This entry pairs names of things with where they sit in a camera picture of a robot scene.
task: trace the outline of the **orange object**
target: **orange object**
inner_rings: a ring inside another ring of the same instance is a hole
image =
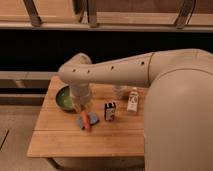
[[[85,129],[87,131],[90,131],[91,130],[90,120],[89,120],[89,116],[85,110],[81,111],[81,118],[82,118],[82,122],[84,124]]]

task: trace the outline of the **metal bar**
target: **metal bar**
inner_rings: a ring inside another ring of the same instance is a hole
[[[32,26],[39,27],[42,23],[33,0],[23,0]]]
[[[96,0],[87,0],[87,15],[90,27],[97,27]]]
[[[195,5],[195,0],[185,0],[180,13],[175,21],[175,26],[177,29],[183,29],[188,20],[188,16],[193,11]]]
[[[59,165],[52,157],[47,157],[46,160],[56,169],[64,170],[61,165]]]
[[[3,130],[2,132],[0,132],[0,151],[5,143],[5,140],[9,134],[9,129]]]

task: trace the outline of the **small bottle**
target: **small bottle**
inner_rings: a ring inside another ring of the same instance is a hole
[[[124,97],[126,86],[114,85],[112,89],[113,89],[117,99],[120,100]]]
[[[136,87],[132,88],[132,91],[129,93],[129,100],[127,104],[127,113],[130,115],[136,115],[138,111],[138,100],[139,93]]]

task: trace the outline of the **table leg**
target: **table leg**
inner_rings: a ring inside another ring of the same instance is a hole
[[[56,170],[63,170],[63,167],[60,166],[52,157],[47,157],[46,160],[47,160]]]

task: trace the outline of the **blue object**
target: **blue object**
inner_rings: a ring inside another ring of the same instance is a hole
[[[93,112],[89,112],[88,116],[89,116],[89,120],[90,120],[90,125],[94,125],[94,124],[98,123],[99,119]],[[77,118],[77,124],[79,125],[79,127],[81,129],[84,129],[84,124],[83,124],[83,121],[81,119],[81,116],[79,116]]]

